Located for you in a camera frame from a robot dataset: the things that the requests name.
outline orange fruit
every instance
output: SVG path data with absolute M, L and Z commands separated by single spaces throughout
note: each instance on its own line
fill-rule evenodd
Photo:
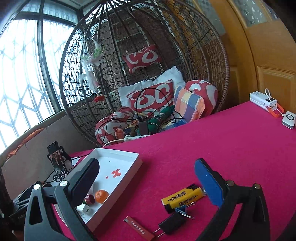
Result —
M 107 191 L 98 190 L 95 194 L 95 199 L 98 203 L 103 203 L 108 196 L 109 196 L 109 193 Z

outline table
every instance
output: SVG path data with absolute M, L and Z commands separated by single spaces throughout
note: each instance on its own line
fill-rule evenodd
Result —
M 192 183 L 199 184 L 193 169 L 198 158 L 238 185 L 261 184 L 271 240 L 282 233 L 296 210 L 296 129 L 288 129 L 281 118 L 251 102 L 108 148 L 138 152 L 143 165 L 94 231 L 100 241 L 144 240 L 123 222 L 128 215 L 151 232 L 158 229 L 169 216 L 160 200 Z M 237 205 L 223 238 L 230 234 L 239 208 Z M 216 211 L 208 197 L 202 198 L 188 208 L 195 220 L 188 219 L 185 226 L 161 240 L 196 240 Z

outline wicker chair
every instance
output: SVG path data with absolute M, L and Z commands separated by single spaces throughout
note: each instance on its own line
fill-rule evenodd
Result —
M 83 85 L 79 81 L 85 73 L 82 49 L 91 54 L 95 48 L 92 40 L 85 41 L 89 37 L 100 43 L 103 52 L 102 64 L 91 66 L 99 94 L 105 96 L 100 104 L 93 102 L 96 94 L 87 81 Z M 163 61 L 130 74 L 122 57 L 150 44 L 157 46 Z M 202 79 L 215 85 L 218 102 L 213 113 L 221 109 L 228 91 L 228 59 L 204 15 L 179 0 L 102 0 L 78 23 L 64 49 L 59 86 L 65 111 L 77 130 L 99 145 L 95 125 L 121 107 L 117 88 L 153 80 L 174 65 L 186 82 Z

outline red stain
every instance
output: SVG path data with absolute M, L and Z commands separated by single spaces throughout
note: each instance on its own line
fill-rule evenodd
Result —
M 119 177 L 121 175 L 121 173 L 119 172 L 120 169 L 117 169 L 115 171 L 113 171 L 111 174 L 114 174 L 113 177 Z

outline wooden door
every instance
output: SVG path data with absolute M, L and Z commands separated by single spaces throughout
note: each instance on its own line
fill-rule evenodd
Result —
M 230 62 L 230 97 L 241 103 L 250 92 L 268 88 L 285 110 L 296 112 L 296 43 L 276 13 L 261 0 L 193 3 L 202 11 L 208 1 L 225 28 L 221 38 Z

